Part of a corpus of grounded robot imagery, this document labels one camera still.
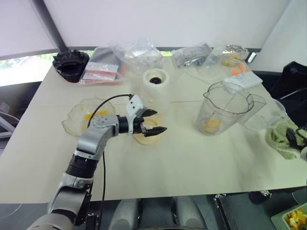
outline green plastic container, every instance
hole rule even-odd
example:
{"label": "green plastic container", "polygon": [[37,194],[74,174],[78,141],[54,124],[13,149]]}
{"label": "green plastic container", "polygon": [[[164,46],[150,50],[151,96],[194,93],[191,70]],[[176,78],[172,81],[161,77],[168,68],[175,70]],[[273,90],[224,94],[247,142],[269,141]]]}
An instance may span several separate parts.
{"label": "green plastic container", "polygon": [[281,213],[276,214],[275,216],[271,217],[271,221],[273,222],[275,228],[277,230],[290,230],[290,227],[284,220],[284,217],[288,215],[289,213],[293,212],[296,209],[303,209],[305,214],[307,214],[307,203],[304,203],[302,205],[296,205],[290,209],[287,209],[286,211],[283,211]]}

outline robotic arm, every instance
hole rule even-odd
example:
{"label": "robotic arm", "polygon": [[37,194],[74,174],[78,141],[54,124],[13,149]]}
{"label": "robotic arm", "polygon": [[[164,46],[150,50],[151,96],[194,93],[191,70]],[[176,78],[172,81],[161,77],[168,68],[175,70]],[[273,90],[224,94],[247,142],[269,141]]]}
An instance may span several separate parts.
{"label": "robotic arm", "polygon": [[[158,135],[165,127],[146,129],[145,116],[157,112],[143,106],[134,95],[126,106],[128,116],[98,115],[81,135],[77,148],[55,196],[48,205],[48,213],[34,222],[28,230],[71,230],[73,225],[81,225],[87,216],[91,199],[91,187],[96,166],[104,152],[106,142],[119,133],[143,133],[145,137]],[[98,221],[96,216],[89,220],[92,229]]]}

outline white plastic bag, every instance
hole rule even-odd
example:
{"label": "white plastic bag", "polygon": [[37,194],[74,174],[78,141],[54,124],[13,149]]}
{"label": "white plastic bag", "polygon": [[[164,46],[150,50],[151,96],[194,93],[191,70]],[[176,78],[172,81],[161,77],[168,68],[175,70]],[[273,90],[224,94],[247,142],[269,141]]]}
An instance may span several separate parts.
{"label": "white plastic bag", "polygon": [[163,55],[149,39],[141,38],[127,45],[112,41],[108,45],[122,62],[139,74],[148,69],[162,68]]}
{"label": "white plastic bag", "polygon": [[207,43],[185,47],[172,51],[172,59],[178,68],[200,66],[211,54],[212,49]]}

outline white wall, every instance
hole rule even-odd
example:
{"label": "white wall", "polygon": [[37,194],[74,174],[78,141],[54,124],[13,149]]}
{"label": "white wall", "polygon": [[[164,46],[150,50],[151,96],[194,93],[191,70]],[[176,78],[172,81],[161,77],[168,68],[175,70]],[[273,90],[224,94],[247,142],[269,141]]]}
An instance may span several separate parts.
{"label": "white wall", "polygon": [[29,0],[1,0],[0,22],[0,56],[55,48]]}
{"label": "white wall", "polygon": [[156,46],[205,41],[261,48],[289,0],[45,0],[68,46],[147,37]]}
{"label": "white wall", "polygon": [[282,72],[291,61],[307,66],[307,2],[292,0],[273,29],[252,70]]}

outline black cable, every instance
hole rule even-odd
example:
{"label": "black cable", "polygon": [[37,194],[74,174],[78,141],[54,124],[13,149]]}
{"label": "black cable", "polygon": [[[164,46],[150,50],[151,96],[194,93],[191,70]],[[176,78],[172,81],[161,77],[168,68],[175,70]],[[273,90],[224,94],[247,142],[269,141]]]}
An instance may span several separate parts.
{"label": "black cable", "polygon": [[103,203],[105,200],[105,194],[106,194],[106,160],[105,160],[105,152],[103,151],[102,153],[102,160],[103,160],[103,165],[104,165],[104,188],[102,191],[102,199],[101,199],[101,205],[100,205],[100,214],[99,214],[99,226],[98,226],[98,230],[100,229],[100,225],[102,222],[102,209],[103,209]]}
{"label": "black cable", "polygon": [[302,138],[304,142],[306,142],[306,141],[307,141],[307,138],[304,137],[302,134],[299,133],[300,130],[306,131],[306,130],[307,130],[307,126],[300,127],[300,128],[298,128],[298,129],[295,131],[296,134],[297,134],[300,138]]}
{"label": "black cable", "polygon": [[113,97],[110,97],[108,99],[106,99],[105,101],[103,101],[96,109],[95,111],[93,112],[93,114],[91,115],[91,118],[90,120],[88,121],[88,124],[87,124],[87,127],[90,126],[90,123],[92,121],[92,118],[94,117],[94,115],[97,113],[98,109],[103,106],[105,103],[107,103],[108,101],[112,100],[113,98],[117,98],[117,97],[129,97],[131,98],[133,96],[133,94],[120,94],[120,95],[116,95],[116,96],[113,96]]}
{"label": "black cable", "polygon": [[[108,99],[106,99],[105,101],[103,101],[93,112],[93,114],[91,115],[90,120],[88,121],[87,127],[90,126],[90,123],[92,121],[92,118],[94,117],[94,115],[96,114],[96,112],[99,110],[99,108],[101,106],[103,106],[105,103],[107,103],[108,101],[112,100],[113,98],[117,98],[117,97],[129,97],[129,99],[133,96],[133,94],[120,94],[120,95],[116,95],[113,97],[110,97]],[[103,203],[105,200],[105,195],[106,195],[106,160],[105,160],[105,152],[103,151],[102,153],[102,159],[103,159],[103,167],[104,167],[104,184],[103,184],[103,191],[102,191],[102,199],[101,199],[101,205],[100,205],[100,215],[99,215],[99,226],[98,229],[100,229],[100,225],[101,225],[101,221],[102,221],[102,211],[103,211]]]}

